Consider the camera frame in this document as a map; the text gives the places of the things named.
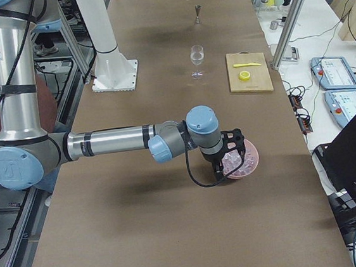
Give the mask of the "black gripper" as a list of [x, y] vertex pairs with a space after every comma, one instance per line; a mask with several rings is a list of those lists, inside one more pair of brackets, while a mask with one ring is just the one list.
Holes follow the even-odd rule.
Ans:
[[205, 160], [212, 165], [213, 175], [215, 180], [223, 180], [224, 165], [222, 159], [227, 152], [235, 151], [241, 158], [240, 165], [245, 161], [245, 138], [240, 129], [233, 129], [232, 131], [221, 131], [218, 137], [218, 142], [213, 143], [212, 146], [200, 146], [200, 152], [203, 154]]

